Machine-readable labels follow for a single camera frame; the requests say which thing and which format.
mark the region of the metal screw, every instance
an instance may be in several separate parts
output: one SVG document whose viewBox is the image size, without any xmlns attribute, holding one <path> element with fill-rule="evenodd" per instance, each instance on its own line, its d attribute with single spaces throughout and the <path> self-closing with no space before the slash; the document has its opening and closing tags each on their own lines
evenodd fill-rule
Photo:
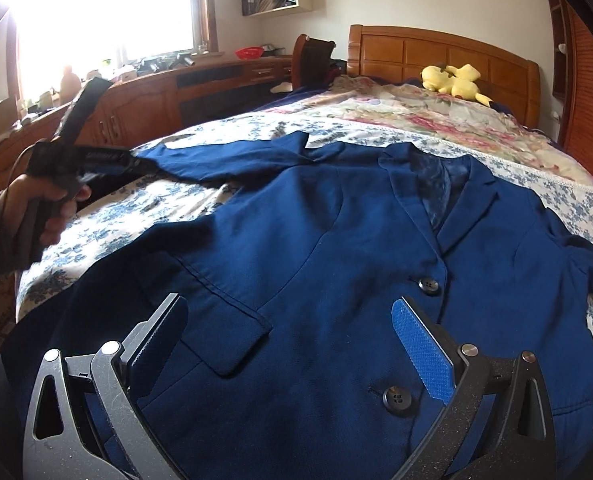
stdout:
<svg viewBox="0 0 593 480">
<path fill-rule="evenodd" d="M 464 344 L 461 347 L 461 351 L 464 355 L 467 355 L 468 357 L 477 357 L 479 354 L 479 349 L 476 346 L 471 345 L 470 343 Z"/>
<path fill-rule="evenodd" d="M 45 359 L 49 363 L 51 363 L 52 361 L 54 361 L 57 358 L 58 358 L 58 350 L 56 348 L 52 348 L 51 350 L 48 350 L 46 352 L 46 354 L 43 355 L 43 359 Z"/>
<path fill-rule="evenodd" d="M 535 363 L 537 362 L 537 356 L 534 355 L 532 352 L 526 350 L 525 352 L 523 352 L 523 354 L 521 354 L 521 357 L 523 357 L 523 360 L 526 363 Z"/>
<path fill-rule="evenodd" d="M 118 352 L 119 348 L 121 348 L 121 345 L 118 341 L 108 341 L 100 348 L 100 351 L 102 354 L 112 355 Z"/>
</svg>

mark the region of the drawer handle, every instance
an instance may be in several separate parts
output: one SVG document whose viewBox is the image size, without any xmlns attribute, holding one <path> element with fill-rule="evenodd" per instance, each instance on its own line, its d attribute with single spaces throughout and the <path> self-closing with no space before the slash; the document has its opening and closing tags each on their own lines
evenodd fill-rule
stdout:
<svg viewBox="0 0 593 480">
<path fill-rule="evenodd" d="M 100 136 L 103 138 L 104 142 L 107 142 L 107 143 L 110 142 L 110 139 L 108 138 L 107 134 L 105 133 L 103 121 L 99 121 L 99 133 L 100 133 Z"/>
<path fill-rule="evenodd" d="M 110 132 L 112 132 L 112 134 L 114 134 L 114 139 L 118 139 L 118 134 L 119 134 L 119 130 L 116 127 L 116 119 L 114 117 L 114 115 L 110 116 Z"/>
</svg>

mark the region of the navy blue blazer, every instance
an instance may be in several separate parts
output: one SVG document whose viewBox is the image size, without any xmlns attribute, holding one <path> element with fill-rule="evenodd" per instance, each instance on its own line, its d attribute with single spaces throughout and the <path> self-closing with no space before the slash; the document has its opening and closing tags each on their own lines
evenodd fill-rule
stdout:
<svg viewBox="0 0 593 480">
<path fill-rule="evenodd" d="M 593 245 L 471 156 L 306 142 L 144 153 L 242 187 L 210 216 L 155 225 L 20 322 L 3 351 L 20 412 L 46 349 L 94 352 L 179 292 L 187 326 L 136 396 L 190 478 L 388 479 L 442 407 L 393 329 L 393 302 L 411 296 L 459 343 L 537 354 L 570 471 L 593 442 Z M 384 407 L 391 386 L 413 396 L 403 416 Z"/>
</svg>

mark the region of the blazer pocket flap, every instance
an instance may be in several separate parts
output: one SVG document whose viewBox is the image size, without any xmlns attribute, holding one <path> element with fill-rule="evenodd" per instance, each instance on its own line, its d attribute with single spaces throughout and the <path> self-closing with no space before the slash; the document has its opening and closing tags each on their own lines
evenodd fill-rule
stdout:
<svg viewBox="0 0 593 480">
<path fill-rule="evenodd" d="M 272 326 L 257 312 L 207 283 L 166 251 L 149 254 L 132 264 L 150 301 L 158 306 L 170 292 L 188 304 L 183 341 L 219 376 L 231 375 Z"/>
</svg>

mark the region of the wooden wardrobe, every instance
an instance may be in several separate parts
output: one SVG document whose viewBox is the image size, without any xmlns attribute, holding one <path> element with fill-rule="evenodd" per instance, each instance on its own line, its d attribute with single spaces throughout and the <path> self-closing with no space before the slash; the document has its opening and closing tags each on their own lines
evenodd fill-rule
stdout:
<svg viewBox="0 0 593 480">
<path fill-rule="evenodd" d="M 593 174 L 593 35 L 566 6 L 567 80 L 559 143 Z"/>
</svg>

